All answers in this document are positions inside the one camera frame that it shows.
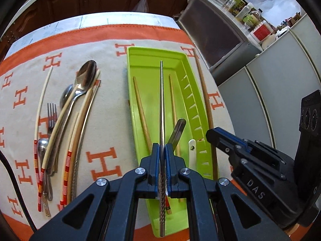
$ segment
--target plastic bag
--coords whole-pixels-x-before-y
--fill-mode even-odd
[[[148,12],[147,0],[140,0],[134,7],[133,12]]]

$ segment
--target utensil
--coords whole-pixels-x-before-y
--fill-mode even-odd
[[[49,142],[49,140],[46,139],[46,138],[41,138],[41,139],[38,140],[37,152],[38,152],[38,156],[40,158],[40,163],[41,164],[43,162],[43,157],[45,155],[46,148],[48,146],[48,142]],[[45,180],[46,188],[44,187],[43,190],[47,194],[47,199],[49,201],[52,201],[53,194],[52,194],[51,180],[50,180],[50,178],[48,176],[46,176],[45,178],[46,178],[46,180]]]
[[[73,91],[73,84],[68,85],[68,87],[65,88],[65,90],[63,91],[59,101],[59,106],[61,109],[64,107],[72,91]]]
[[[85,121],[84,121],[82,129],[81,129],[80,139],[79,139],[78,148],[77,148],[77,155],[76,155],[75,165],[74,165],[74,169],[73,169],[73,179],[72,179],[72,185],[71,185],[71,200],[73,200],[76,197],[78,165],[79,165],[79,158],[80,158],[82,142],[83,142],[83,138],[84,138],[84,135],[85,135],[85,129],[86,129],[87,121],[88,121],[88,116],[89,116],[89,113],[90,113],[90,110],[91,110],[91,107],[92,107],[92,103],[94,102],[94,99],[96,97],[98,88],[100,87],[101,81],[102,80],[99,80],[99,82],[98,82],[98,84],[97,84],[97,86],[96,86],[96,88],[95,88],[95,90],[93,92],[93,95],[92,95],[92,98],[91,98],[91,101],[90,101],[90,104],[89,104],[89,107],[88,107],[88,110],[87,110],[87,113],[86,113]]]
[[[203,96],[204,96],[204,101],[205,101],[206,114],[207,114],[207,119],[208,119],[208,127],[209,127],[209,129],[213,129],[214,125],[213,125],[211,105],[210,105],[210,100],[208,98],[208,93],[207,93],[205,79],[204,79],[203,72],[202,72],[202,67],[201,67],[201,64],[198,60],[198,56],[196,54],[195,48],[193,48],[193,52],[194,52],[194,56],[195,56],[198,74],[199,74],[200,80],[201,80],[201,86],[202,86],[202,91],[203,91]],[[212,152],[212,164],[213,164],[213,180],[217,180],[218,170],[217,170],[216,147],[212,146],[212,144],[211,144],[211,152]]]
[[[60,209],[63,209],[67,204],[67,184],[68,184],[68,173],[69,173],[70,156],[71,156],[71,151],[69,151],[69,149],[70,149],[70,145],[73,142],[72,136],[73,136],[75,124],[78,118],[78,114],[79,112],[76,112],[75,117],[72,120],[71,129],[68,135],[68,144],[65,150],[65,157],[64,157],[65,165],[64,165],[64,169],[61,170],[62,188],[61,188],[61,196],[60,196]]]
[[[172,76],[170,75],[169,77],[170,77],[170,89],[171,89],[171,101],[172,101],[173,126],[176,126],[176,124],[177,124],[177,114],[176,114],[176,107],[175,107],[174,87],[173,87]],[[176,148],[174,148],[174,146],[173,146],[173,150],[175,150],[176,156],[178,156],[178,157],[181,156],[180,145],[179,144],[177,144]]]
[[[136,100],[137,100],[139,118],[142,123],[142,130],[144,132],[144,137],[145,137],[145,140],[146,140],[146,143],[148,146],[148,150],[149,150],[149,153],[151,154],[153,144],[151,143],[151,140],[150,140],[150,134],[148,131],[147,122],[146,122],[146,118],[145,118],[145,114],[144,114],[144,109],[142,107],[142,101],[141,101],[141,98],[139,95],[138,85],[137,85],[137,81],[136,81],[135,76],[133,77],[133,81],[134,81],[134,88],[135,88],[135,95],[136,95]]]
[[[54,127],[54,129],[52,131],[51,138],[49,140],[48,147],[47,147],[47,150],[46,150],[46,153],[45,153],[45,156],[44,156],[44,159],[43,159],[43,163],[42,163],[42,166],[41,166],[40,183],[39,183],[39,190],[38,190],[38,208],[41,207],[41,193],[42,193],[42,184],[43,184],[44,172],[45,172],[45,170],[47,168],[52,148],[54,146],[54,143],[56,142],[57,132],[58,132],[58,130],[60,128],[60,124],[62,123],[62,121],[64,119],[64,116],[65,116],[65,113],[66,113],[66,111],[68,109],[69,111],[68,111],[68,114],[67,114],[67,116],[65,118],[64,126],[63,126],[63,128],[62,128],[62,130],[60,132],[60,137],[58,137],[59,142],[61,141],[60,139],[62,137],[65,125],[66,125],[66,123],[68,121],[68,117],[69,117],[69,114],[70,114],[71,109],[72,109],[72,104],[70,105],[70,103],[71,102],[74,103],[77,97],[79,97],[80,95],[83,95],[89,89],[89,86],[90,86],[92,80],[95,77],[96,70],[97,70],[97,65],[96,65],[95,61],[88,61],[80,68],[80,70],[79,70],[79,72],[77,73],[77,76],[76,76],[76,85],[75,85],[72,93],[70,94],[68,100],[66,101],[63,109],[61,110],[61,113],[60,113],[60,115],[58,117],[56,125],[55,125],[55,127]],[[55,156],[53,157],[53,160],[55,160],[55,158],[56,158],[57,149],[58,148],[55,149]]]
[[[77,147],[79,143],[80,133],[82,129],[82,125],[85,121],[86,113],[89,108],[91,96],[92,96],[92,88],[90,88],[87,93],[84,101],[82,102],[78,118],[76,121],[76,125],[74,127],[74,134],[72,137],[72,145],[69,146],[69,151],[71,151],[71,157],[70,157],[70,166],[69,166],[69,174],[68,174],[68,185],[67,185],[67,205],[71,202],[71,185],[72,185],[72,179],[73,179],[73,167],[75,162],[75,156],[77,153]]]
[[[50,146],[49,148],[50,153],[52,152],[52,154],[49,156],[50,160],[49,160],[49,166],[47,169],[48,175],[52,175],[54,172],[57,172],[57,168],[54,166],[54,164],[55,164],[57,155],[59,154],[60,144],[62,142],[62,137],[64,135],[65,127],[68,123],[68,118],[72,111],[73,105],[76,99],[81,95],[84,95],[87,92],[87,90],[90,88],[90,85],[95,78],[96,71],[97,71],[96,62],[91,60],[86,62],[80,68],[76,76],[74,89],[70,93],[70,96],[67,99],[66,103],[64,104],[64,107],[61,110],[61,113],[59,115],[59,118],[61,117],[60,122],[62,123],[62,126],[60,128],[59,128],[60,124],[57,126],[55,141],[52,142],[52,146]]]
[[[48,137],[50,138],[52,130],[57,122],[57,107],[54,103],[47,103],[48,111]]]
[[[170,139],[167,142],[173,145],[173,150],[175,150],[176,147],[178,146],[179,139],[182,136],[185,125],[186,125],[186,120],[183,118],[180,118],[175,125],[172,135],[170,136]]]
[[[40,94],[40,100],[39,100],[39,104],[38,104],[38,109],[37,109],[37,115],[36,115],[36,125],[35,125],[35,136],[34,136],[34,141],[33,141],[33,159],[34,159],[34,166],[35,166],[35,174],[36,174],[36,181],[37,181],[37,185],[39,187],[39,183],[40,183],[40,176],[39,176],[39,165],[38,165],[38,154],[37,154],[37,143],[38,143],[38,130],[39,130],[39,118],[40,118],[40,111],[41,111],[41,106],[42,106],[42,102],[43,102],[43,97],[45,95],[45,91],[48,85],[48,81],[50,78],[50,75],[52,73],[53,70],[53,66],[50,67],[47,77],[45,79],[45,82],[43,84],[42,87],[42,91]]]
[[[38,140],[37,152],[38,152],[38,156],[40,158],[40,164],[42,164],[47,145],[48,145],[47,139],[41,138]],[[51,196],[51,200],[52,200],[52,186],[51,186],[51,182],[49,181],[49,177],[46,174],[44,175],[44,177],[45,177],[45,182],[44,182],[42,196],[43,196],[43,200],[44,200],[45,214],[47,217],[50,217],[51,215],[50,215],[47,199],[49,200],[49,198]]]
[[[165,105],[164,105],[164,74],[163,61],[160,63],[160,81],[159,81],[159,235],[165,236]]]
[[[196,171],[196,140],[191,139],[188,142],[188,167]]]

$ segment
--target green plastic tray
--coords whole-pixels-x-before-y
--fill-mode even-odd
[[[203,177],[212,179],[211,145],[205,140],[205,134],[209,129],[208,120],[187,56],[174,51],[133,46],[127,49],[128,89],[138,164],[150,153],[139,118],[133,77],[135,76],[137,80],[151,141],[159,143],[159,64],[161,60],[164,67],[165,142],[168,141],[174,129],[169,82],[169,74],[171,74],[177,118],[184,118],[187,122],[179,141],[181,156],[188,165],[188,142],[195,139],[196,170]],[[159,237],[159,201],[147,199],[146,203],[154,235]],[[165,235],[188,228],[186,201],[179,202],[178,199],[169,198],[169,203],[172,214],[166,214]]]

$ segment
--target wooden chopstick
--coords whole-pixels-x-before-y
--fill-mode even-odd
[[[142,101],[141,101],[141,98],[139,95],[139,90],[138,90],[137,81],[136,81],[135,76],[133,77],[133,81],[134,81],[134,88],[135,88],[135,95],[136,95],[139,117],[141,120],[142,129],[143,129],[144,137],[145,137],[145,140],[146,140],[146,143],[148,146],[148,150],[151,155],[153,144],[151,143],[151,140],[150,140],[150,135],[149,135],[148,127],[147,127],[147,122],[145,119],[144,109],[142,107]],[[170,215],[172,213],[171,206],[170,206],[167,196],[165,196],[165,198],[166,198],[166,200],[165,200],[166,212]]]
[[[76,158],[76,154],[77,154],[78,143],[79,143],[80,134],[82,131],[82,126],[85,121],[87,110],[89,108],[89,104],[90,104],[91,97],[93,94],[92,88],[94,87],[95,82],[98,79],[99,75],[100,75],[100,70],[97,70],[95,78],[94,78],[93,82],[91,83],[89,90],[86,93],[84,101],[82,102],[81,108],[79,110],[79,115],[78,115],[78,118],[76,121],[76,125],[74,127],[75,136],[73,138],[73,145],[72,145],[72,149],[71,149],[70,166],[69,166],[68,182],[67,182],[66,205],[68,205],[71,202],[73,168],[75,165],[75,158]]]
[[[71,182],[71,200],[73,200],[76,197],[76,190],[77,190],[77,176],[78,176],[78,167],[79,167],[79,159],[80,159],[80,153],[81,153],[81,147],[82,147],[82,142],[83,142],[83,138],[85,135],[85,130],[86,130],[86,125],[87,125],[87,121],[88,121],[88,117],[90,114],[90,110],[92,107],[92,103],[94,102],[94,99],[96,97],[98,88],[100,87],[102,80],[98,80],[98,84],[96,86],[95,89],[93,89],[93,94],[90,100],[90,104],[86,113],[86,117],[85,117],[85,121],[82,125],[82,129],[81,129],[81,133],[80,133],[80,138],[79,138],[79,143],[78,143],[78,148],[77,148],[77,153],[76,153],[76,159],[75,159],[75,163],[74,163],[74,168],[73,168],[73,178],[72,178],[72,182]]]
[[[34,162],[34,166],[35,166],[35,174],[36,174],[36,181],[37,181],[38,188],[39,188],[39,184],[40,184],[38,150],[37,150],[38,131],[39,131],[39,118],[40,118],[40,111],[41,111],[41,106],[42,106],[42,103],[43,103],[43,98],[44,98],[44,95],[45,95],[45,91],[47,89],[48,81],[49,81],[49,78],[51,76],[52,70],[53,70],[53,66],[50,67],[49,72],[47,74],[47,77],[45,79],[45,82],[43,84],[42,91],[41,91],[41,94],[40,94],[40,100],[39,100],[39,104],[38,104],[38,109],[37,109],[37,115],[36,115],[35,136],[34,136],[34,141],[33,141],[33,162]],[[41,202],[40,202],[40,205],[39,205],[39,200],[38,200],[38,211],[41,212]]]
[[[171,89],[171,100],[172,100],[172,116],[173,116],[173,126],[175,128],[176,123],[177,123],[177,115],[176,115],[176,106],[175,106],[175,96],[174,96],[174,87],[173,87],[173,80],[172,80],[172,75],[169,75],[170,78],[170,89]],[[176,149],[174,149],[176,156],[180,157],[181,152],[180,152],[180,145],[179,143],[176,146]]]
[[[68,160],[70,162],[70,159],[68,158],[68,156],[71,156],[71,152],[69,151],[71,149],[72,146],[72,137],[73,137],[73,132],[74,132],[74,128],[76,125],[76,121],[78,118],[78,114],[79,112],[76,112],[75,117],[72,120],[71,123],[71,127],[70,127],[70,132],[68,135],[68,144],[67,144],[67,149],[65,150],[65,165],[64,165],[64,169],[61,170],[61,178],[62,178],[62,188],[61,188],[61,196],[60,196],[60,210],[62,210],[65,207],[65,202],[64,202],[64,197],[67,196],[67,180],[68,180],[68,173],[69,173],[69,164],[68,164]]]
[[[208,98],[208,93],[207,93],[207,88],[206,88],[206,84],[205,84],[204,75],[203,75],[203,72],[202,72],[202,67],[201,67],[201,64],[200,64],[200,62],[198,60],[195,48],[193,48],[193,52],[194,52],[194,56],[195,56],[195,61],[196,61],[198,74],[199,74],[200,80],[201,80],[203,97],[204,97],[204,101],[205,101],[206,114],[207,114],[207,119],[208,119],[208,127],[209,127],[209,129],[213,129],[214,128],[214,124],[213,124],[213,117],[212,117],[210,99]],[[212,144],[211,144],[211,153],[212,153],[212,165],[213,165],[213,179],[217,180],[217,178],[218,178],[218,169],[217,169],[216,147],[214,147]]]
[[[74,89],[71,92],[70,96],[68,97],[63,109],[61,110],[58,120],[54,126],[54,129],[52,131],[51,137],[48,142],[48,146],[47,146],[45,156],[42,161],[41,172],[40,172],[40,181],[39,181],[39,187],[38,187],[38,210],[39,210],[39,207],[41,207],[41,199],[42,199],[42,191],[43,191],[43,178],[44,178],[45,170],[47,169],[50,153],[52,151],[52,148],[53,148],[53,145],[55,142],[55,138],[56,138],[56,135],[57,135],[59,127],[60,127],[60,123],[64,119],[65,112],[66,112],[67,108],[69,107],[69,104],[72,101],[76,90],[77,90],[77,86],[74,87]]]

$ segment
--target tablecloth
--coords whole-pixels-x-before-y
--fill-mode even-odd
[[[44,95],[39,118],[39,138],[47,137],[47,102],[57,104],[66,86],[73,83],[83,63],[95,60],[101,70],[101,86],[92,107],[79,163],[77,195],[97,178],[113,180],[138,166],[127,82],[128,46],[144,46],[184,52],[189,58],[200,86],[193,43],[182,31],[146,25],[106,25],[73,30],[40,40],[6,58],[0,65],[0,149],[8,159],[18,181],[24,201],[37,228],[45,224],[44,212],[37,210],[37,182],[33,164],[33,137],[37,106],[49,68],[53,72]],[[219,90],[204,62],[201,61],[212,106],[214,126],[234,133]],[[79,109],[83,99],[76,102]],[[66,140],[61,149],[65,149]],[[217,150],[219,175],[231,179],[228,157]],[[52,177],[51,215],[59,212],[61,169]],[[0,209],[21,240],[32,234],[11,180],[0,164]],[[134,240],[156,240],[143,200],[139,201]],[[188,229],[164,240],[186,241]]]

